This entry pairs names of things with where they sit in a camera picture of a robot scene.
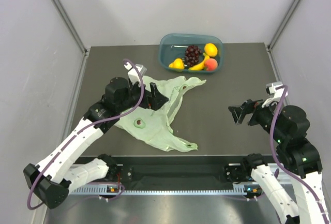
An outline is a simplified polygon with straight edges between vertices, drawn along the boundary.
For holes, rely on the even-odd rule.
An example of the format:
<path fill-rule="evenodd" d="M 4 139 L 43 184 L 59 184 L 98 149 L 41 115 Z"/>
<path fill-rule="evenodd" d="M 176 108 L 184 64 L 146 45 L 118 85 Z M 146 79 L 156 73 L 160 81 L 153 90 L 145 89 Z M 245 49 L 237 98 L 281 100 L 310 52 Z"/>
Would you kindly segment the light green plastic bag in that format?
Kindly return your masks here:
<path fill-rule="evenodd" d="M 179 76 L 168 80 L 155 80 L 144 76 L 143 81 L 149 90 L 151 82 L 156 83 L 158 90 L 168 97 L 161 109 L 154 111 L 138 107 L 129 115 L 122 117 L 115 126 L 125 130 L 134 138 L 159 150 L 169 152 L 176 150 L 182 153 L 198 149 L 198 145 L 173 134 L 170 124 L 178 113 L 184 94 L 206 83 L 197 77 Z"/>

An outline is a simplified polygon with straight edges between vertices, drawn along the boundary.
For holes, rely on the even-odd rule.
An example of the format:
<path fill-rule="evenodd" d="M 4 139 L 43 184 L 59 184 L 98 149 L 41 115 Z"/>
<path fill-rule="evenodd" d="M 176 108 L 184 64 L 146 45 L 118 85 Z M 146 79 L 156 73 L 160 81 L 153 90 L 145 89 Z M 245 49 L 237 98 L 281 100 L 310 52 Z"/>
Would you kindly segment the yellow lemon fruit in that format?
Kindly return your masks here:
<path fill-rule="evenodd" d="M 185 69 L 184 61 L 181 58 L 176 58 L 172 63 L 169 64 L 169 68 L 173 69 Z"/>

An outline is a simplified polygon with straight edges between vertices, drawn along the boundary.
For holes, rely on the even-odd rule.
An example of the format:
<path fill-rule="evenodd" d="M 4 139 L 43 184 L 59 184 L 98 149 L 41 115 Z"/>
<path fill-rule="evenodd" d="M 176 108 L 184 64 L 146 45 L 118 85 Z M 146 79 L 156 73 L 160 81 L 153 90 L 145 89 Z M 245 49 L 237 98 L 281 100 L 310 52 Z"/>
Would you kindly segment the yellow banana fruit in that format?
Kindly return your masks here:
<path fill-rule="evenodd" d="M 205 61 L 208 60 L 208 59 L 210 59 L 210 56 L 204 54 L 204 58 L 203 58 L 203 60 L 202 60 L 200 63 L 198 63 L 198 64 L 196 64 L 196 65 L 190 67 L 188 70 L 193 70 L 193 71 L 200 71 L 200 70 L 203 70 L 203 69 L 204 69 L 204 63 L 205 63 Z"/>

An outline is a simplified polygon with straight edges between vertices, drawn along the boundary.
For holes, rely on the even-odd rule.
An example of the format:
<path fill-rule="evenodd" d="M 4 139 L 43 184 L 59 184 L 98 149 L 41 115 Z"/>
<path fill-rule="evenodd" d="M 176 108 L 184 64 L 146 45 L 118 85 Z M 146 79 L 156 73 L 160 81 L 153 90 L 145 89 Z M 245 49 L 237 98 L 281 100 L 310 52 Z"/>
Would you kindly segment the dark red grape bunch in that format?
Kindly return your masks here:
<path fill-rule="evenodd" d="M 199 57 L 201 54 L 202 51 L 198 46 L 190 45 L 185 51 L 185 56 L 184 56 L 185 64 L 188 67 L 192 67 L 198 64 L 200 61 Z"/>

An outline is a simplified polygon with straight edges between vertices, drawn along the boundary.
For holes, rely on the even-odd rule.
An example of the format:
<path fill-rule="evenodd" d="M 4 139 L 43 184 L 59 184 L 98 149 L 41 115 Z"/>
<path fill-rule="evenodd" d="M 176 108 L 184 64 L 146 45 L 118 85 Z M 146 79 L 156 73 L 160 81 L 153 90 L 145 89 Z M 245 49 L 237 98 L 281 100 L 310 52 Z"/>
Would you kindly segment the orange peach fruit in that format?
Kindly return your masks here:
<path fill-rule="evenodd" d="M 218 62 L 214 58 L 209 58 L 204 62 L 204 69 L 206 71 L 214 71 L 218 68 Z"/>

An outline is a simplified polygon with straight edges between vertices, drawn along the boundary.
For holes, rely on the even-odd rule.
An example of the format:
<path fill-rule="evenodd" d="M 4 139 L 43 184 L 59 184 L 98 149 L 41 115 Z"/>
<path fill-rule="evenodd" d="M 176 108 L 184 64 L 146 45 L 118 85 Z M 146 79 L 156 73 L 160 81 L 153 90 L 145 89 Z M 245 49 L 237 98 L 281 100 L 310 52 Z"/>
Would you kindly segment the small yellow fruit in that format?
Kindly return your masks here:
<path fill-rule="evenodd" d="M 218 55 L 218 48 L 213 43 L 207 43 L 204 46 L 204 53 L 209 57 L 216 57 Z"/>

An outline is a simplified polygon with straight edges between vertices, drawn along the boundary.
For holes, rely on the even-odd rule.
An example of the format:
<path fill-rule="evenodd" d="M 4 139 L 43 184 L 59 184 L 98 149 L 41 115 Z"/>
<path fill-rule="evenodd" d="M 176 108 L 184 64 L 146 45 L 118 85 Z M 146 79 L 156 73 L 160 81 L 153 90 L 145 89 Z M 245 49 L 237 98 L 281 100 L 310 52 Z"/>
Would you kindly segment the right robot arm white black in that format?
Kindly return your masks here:
<path fill-rule="evenodd" d="M 280 223 L 330 223 L 320 154 L 306 138 L 310 127 L 306 112 L 297 106 L 283 106 L 281 100 L 246 100 L 228 109 L 236 124 L 252 115 L 248 125 L 259 125 L 269 134 L 272 157 L 290 177 L 295 200 L 280 185 L 262 155 L 250 154 L 240 163 L 242 176 L 258 183 Z"/>

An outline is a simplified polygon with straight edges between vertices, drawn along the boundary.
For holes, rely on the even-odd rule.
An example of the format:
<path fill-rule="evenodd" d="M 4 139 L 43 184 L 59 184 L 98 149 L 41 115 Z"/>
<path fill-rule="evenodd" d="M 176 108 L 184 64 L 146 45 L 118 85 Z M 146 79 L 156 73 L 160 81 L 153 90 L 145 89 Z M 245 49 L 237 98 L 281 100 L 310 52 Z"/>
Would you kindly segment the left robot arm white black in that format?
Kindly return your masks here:
<path fill-rule="evenodd" d="M 72 169 L 82 153 L 102 137 L 120 118 L 140 107 L 157 111 L 168 102 L 154 82 L 146 88 L 140 82 L 113 78 L 102 98 L 90 106 L 72 133 L 44 160 L 29 163 L 23 170 L 30 189 L 49 209 L 60 206 L 75 189 L 94 180 L 111 181 L 117 176 L 115 160 L 102 154 L 93 161 Z"/>

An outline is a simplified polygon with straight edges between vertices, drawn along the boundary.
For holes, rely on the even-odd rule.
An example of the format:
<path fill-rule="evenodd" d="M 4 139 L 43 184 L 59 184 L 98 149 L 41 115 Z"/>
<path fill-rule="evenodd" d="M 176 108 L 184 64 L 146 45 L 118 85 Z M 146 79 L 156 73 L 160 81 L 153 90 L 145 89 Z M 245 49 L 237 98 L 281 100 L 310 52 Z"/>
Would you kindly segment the teal plastic container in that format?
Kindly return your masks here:
<path fill-rule="evenodd" d="M 172 71 L 213 73 L 223 65 L 223 43 L 211 35 L 167 34 L 159 44 L 158 60 Z"/>

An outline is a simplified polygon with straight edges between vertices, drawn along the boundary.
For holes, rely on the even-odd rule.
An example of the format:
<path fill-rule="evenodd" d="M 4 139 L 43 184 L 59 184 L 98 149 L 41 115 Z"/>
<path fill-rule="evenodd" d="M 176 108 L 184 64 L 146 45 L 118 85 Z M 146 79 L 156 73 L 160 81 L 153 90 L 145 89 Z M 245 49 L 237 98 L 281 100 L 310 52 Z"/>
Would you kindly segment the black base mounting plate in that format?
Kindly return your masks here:
<path fill-rule="evenodd" d="M 115 156 L 119 170 L 98 179 L 127 190 L 224 190 L 253 180 L 242 171 L 243 156 Z"/>

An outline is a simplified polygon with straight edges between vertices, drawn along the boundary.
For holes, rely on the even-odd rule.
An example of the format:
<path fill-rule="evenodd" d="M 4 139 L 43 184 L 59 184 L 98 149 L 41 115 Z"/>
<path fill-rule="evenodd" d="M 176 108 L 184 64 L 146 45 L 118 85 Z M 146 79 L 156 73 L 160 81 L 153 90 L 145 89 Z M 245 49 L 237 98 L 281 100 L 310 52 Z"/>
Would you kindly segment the aluminium rail profile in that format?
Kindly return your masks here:
<path fill-rule="evenodd" d="M 276 163 L 269 163 L 268 164 L 271 173 L 273 174 L 269 181 L 271 184 L 276 185 L 292 185 L 293 182 L 297 182 L 297 179 L 295 179 L 293 176 L 289 176 L 287 173 L 285 173 Z M 276 170 L 279 170 L 278 177 L 275 177 Z"/>

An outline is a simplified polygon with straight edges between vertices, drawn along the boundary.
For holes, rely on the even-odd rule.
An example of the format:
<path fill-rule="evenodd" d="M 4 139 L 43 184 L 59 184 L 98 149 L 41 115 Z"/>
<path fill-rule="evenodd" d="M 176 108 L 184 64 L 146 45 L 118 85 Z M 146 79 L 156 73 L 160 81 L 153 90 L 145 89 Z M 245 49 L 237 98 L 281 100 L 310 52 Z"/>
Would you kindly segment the left aluminium frame post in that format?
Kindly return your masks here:
<path fill-rule="evenodd" d="M 67 11 L 65 10 L 61 0 L 51 0 L 51 2 L 53 3 L 55 9 L 59 13 L 61 19 L 63 20 L 68 32 L 73 37 L 73 39 L 74 39 L 76 45 L 78 46 L 79 50 L 83 54 L 86 54 L 87 53 L 87 48 L 84 45 L 82 39 L 80 38 L 76 28 L 74 27 L 74 25 L 73 25 L 69 15 L 68 15 Z"/>

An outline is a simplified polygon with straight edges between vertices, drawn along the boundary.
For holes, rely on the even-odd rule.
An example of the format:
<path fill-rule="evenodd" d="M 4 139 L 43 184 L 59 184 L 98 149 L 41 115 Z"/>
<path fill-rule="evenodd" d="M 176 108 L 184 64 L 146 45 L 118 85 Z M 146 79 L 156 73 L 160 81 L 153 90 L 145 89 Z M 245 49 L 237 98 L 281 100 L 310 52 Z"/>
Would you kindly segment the aluminium frame post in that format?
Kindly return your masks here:
<path fill-rule="evenodd" d="M 277 42 L 278 42 L 279 38 L 281 37 L 282 33 L 284 32 L 285 28 L 287 27 L 287 25 L 291 21 L 292 17 L 294 16 L 294 14 L 295 14 L 297 8 L 299 7 L 301 1 L 302 0 L 292 0 L 291 1 L 291 4 L 290 4 L 288 10 L 286 11 L 286 13 L 285 13 L 284 17 L 282 18 L 279 26 L 277 27 L 275 33 L 273 34 L 270 43 L 266 46 L 267 51 L 269 53 L 271 53 L 272 49 L 277 44 Z"/>
<path fill-rule="evenodd" d="M 74 27 L 74 25 L 73 25 L 69 15 L 68 15 L 67 11 L 65 10 L 61 0 L 51 0 L 51 2 L 53 3 L 55 9 L 59 13 L 61 19 L 63 20 L 68 32 L 73 37 L 73 39 L 74 39 L 76 45 L 78 46 L 79 50 L 83 54 L 86 54 L 87 53 L 87 48 L 84 45 L 82 39 L 80 38 L 76 28 Z"/>

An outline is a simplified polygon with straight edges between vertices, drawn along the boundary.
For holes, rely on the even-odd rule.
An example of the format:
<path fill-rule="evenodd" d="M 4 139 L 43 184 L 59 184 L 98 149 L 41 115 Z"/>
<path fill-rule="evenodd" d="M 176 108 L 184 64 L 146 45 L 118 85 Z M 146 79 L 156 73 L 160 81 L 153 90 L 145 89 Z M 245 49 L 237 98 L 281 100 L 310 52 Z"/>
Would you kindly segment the right aluminium frame post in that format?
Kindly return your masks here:
<path fill-rule="evenodd" d="M 294 14 L 295 14 L 297 8 L 299 7 L 301 1 L 302 0 L 292 0 L 291 1 L 291 4 L 290 4 L 288 10 L 286 11 L 286 13 L 285 13 L 284 17 L 282 18 L 279 26 L 277 27 L 275 33 L 273 34 L 270 43 L 266 46 L 267 51 L 269 53 L 271 53 L 272 49 L 277 44 L 277 42 L 278 42 L 279 38 L 281 37 L 282 33 L 284 32 L 285 28 L 287 27 L 287 25 L 291 21 L 292 17 L 294 16 Z"/>

